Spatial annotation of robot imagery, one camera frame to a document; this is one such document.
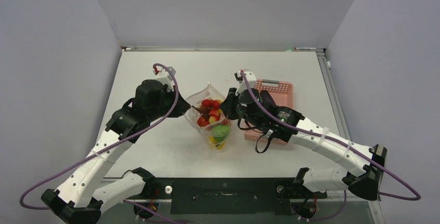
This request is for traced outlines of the red cherry tomato bunch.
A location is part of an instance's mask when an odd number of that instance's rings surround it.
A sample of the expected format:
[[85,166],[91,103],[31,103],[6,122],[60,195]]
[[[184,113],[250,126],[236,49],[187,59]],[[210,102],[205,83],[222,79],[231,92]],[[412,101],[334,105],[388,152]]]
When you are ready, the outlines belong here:
[[224,116],[220,109],[222,100],[219,99],[204,99],[198,107],[192,106],[198,114],[197,125],[200,128],[206,128],[210,124],[219,122],[220,125],[230,125],[230,121]]

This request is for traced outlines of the clear zip top bag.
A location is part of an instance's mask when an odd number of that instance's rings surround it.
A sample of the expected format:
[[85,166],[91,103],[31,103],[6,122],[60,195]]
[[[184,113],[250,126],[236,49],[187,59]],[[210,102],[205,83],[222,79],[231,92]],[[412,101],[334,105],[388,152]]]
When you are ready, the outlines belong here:
[[209,146],[217,151],[225,148],[231,134],[231,121],[220,109],[224,99],[225,97],[211,83],[186,99],[190,109],[184,117]]

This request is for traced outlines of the green lettuce head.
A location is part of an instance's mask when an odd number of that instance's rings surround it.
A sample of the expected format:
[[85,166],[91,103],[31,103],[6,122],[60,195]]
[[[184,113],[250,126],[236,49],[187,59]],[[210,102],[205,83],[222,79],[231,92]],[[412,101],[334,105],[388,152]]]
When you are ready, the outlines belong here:
[[230,133],[230,126],[228,125],[217,125],[212,128],[210,141],[217,144],[224,141]]

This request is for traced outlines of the yellow bell pepper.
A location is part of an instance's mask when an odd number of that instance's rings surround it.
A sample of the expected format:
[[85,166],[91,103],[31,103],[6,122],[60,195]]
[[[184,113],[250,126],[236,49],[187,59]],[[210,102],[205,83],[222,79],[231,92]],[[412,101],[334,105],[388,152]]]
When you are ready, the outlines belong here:
[[225,137],[211,136],[209,137],[210,146],[216,150],[222,150],[226,144]]

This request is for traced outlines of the pink plastic basket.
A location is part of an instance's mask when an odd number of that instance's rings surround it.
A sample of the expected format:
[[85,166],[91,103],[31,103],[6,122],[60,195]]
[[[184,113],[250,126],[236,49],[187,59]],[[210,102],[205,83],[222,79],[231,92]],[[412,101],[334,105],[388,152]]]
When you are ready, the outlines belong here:
[[[258,79],[253,88],[258,91],[268,91],[277,106],[294,108],[293,84],[290,82]],[[257,141],[260,136],[261,134],[255,130],[248,130],[244,133],[244,139],[248,141]],[[277,138],[274,138],[272,143],[286,144]]]

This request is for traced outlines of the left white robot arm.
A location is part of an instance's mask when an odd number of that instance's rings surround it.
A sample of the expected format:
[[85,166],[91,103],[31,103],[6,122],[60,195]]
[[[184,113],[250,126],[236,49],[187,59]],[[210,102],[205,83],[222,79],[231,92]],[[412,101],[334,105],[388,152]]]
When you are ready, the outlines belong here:
[[133,195],[149,198],[155,190],[155,177],[141,167],[104,187],[100,183],[152,123],[180,117],[189,108],[171,79],[144,80],[135,96],[112,114],[85,160],[74,166],[61,185],[45,190],[41,200],[65,223],[97,223],[102,213]]

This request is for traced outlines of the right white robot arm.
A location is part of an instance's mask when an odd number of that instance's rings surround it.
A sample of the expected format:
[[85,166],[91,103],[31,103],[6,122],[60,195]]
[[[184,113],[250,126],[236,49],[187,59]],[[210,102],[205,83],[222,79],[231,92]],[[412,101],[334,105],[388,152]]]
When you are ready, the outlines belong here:
[[294,192],[306,197],[312,192],[348,190],[364,200],[375,201],[383,175],[387,150],[379,145],[355,144],[313,123],[301,113],[274,103],[269,93],[252,89],[240,94],[230,88],[220,109],[229,120],[244,120],[269,141],[280,139],[308,148],[337,164],[328,170],[301,168]]

